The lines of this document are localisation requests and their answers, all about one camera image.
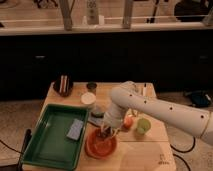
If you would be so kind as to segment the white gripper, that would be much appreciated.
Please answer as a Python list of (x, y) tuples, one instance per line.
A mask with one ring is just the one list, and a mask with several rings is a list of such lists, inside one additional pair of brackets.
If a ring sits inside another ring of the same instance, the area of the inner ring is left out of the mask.
[(113, 128), (111, 129), (111, 138), (115, 137), (119, 133), (119, 129), (123, 124), (123, 116), (118, 113), (109, 113), (104, 114), (103, 123), (100, 127), (101, 134), (105, 134), (106, 125)]

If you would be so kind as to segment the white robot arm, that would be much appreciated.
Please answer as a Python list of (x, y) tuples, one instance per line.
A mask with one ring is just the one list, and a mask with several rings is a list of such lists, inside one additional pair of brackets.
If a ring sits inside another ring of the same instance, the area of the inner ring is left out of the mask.
[(103, 123), (112, 129), (122, 126), (129, 109), (150, 115), (213, 146), (213, 112), (147, 97), (136, 91), (136, 84), (127, 81), (114, 86), (109, 93), (111, 103)]

